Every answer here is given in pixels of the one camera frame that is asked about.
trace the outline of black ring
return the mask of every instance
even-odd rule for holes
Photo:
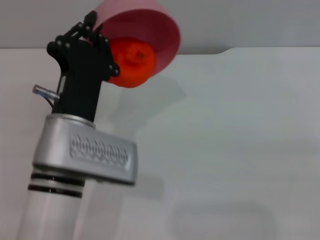
[[[38,191],[50,194],[61,194],[75,198],[82,198],[82,193],[78,191],[65,190],[57,187],[47,187],[47,186],[37,186],[37,185],[29,185],[28,190],[30,191]]]
[[[43,173],[32,173],[31,179],[45,179],[45,180],[51,180],[51,181],[55,181],[63,184],[76,185],[80,187],[85,186],[84,180],[78,180],[78,179],[65,177],[65,176],[54,176],[54,175],[43,174]]]

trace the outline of orange ball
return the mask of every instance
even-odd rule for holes
[[[110,83],[135,88],[152,76],[156,66],[156,52],[149,43],[121,37],[111,40],[110,47],[114,61],[120,67],[120,75],[111,77]]]

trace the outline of white surface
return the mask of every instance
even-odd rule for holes
[[[320,48],[183,55],[102,85],[97,128],[135,139],[135,188],[89,183],[76,240],[318,240]],[[48,103],[45,50],[0,50],[0,239],[14,239]]]
[[[319,0],[158,0],[176,18],[183,54],[320,45]],[[102,0],[1,0],[0,48],[44,48]]]
[[[16,240],[71,240],[81,199],[29,191]]]

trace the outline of pink bowl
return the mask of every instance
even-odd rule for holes
[[[156,52],[153,75],[175,58],[181,43],[179,27],[156,0],[106,0],[95,11],[94,28],[110,40],[132,37],[151,44]]]

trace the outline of silver housing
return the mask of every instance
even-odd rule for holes
[[[87,179],[134,184],[138,169],[137,145],[97,131],[95,125],[84,118],[54,113],[46,117],[33,166]]]

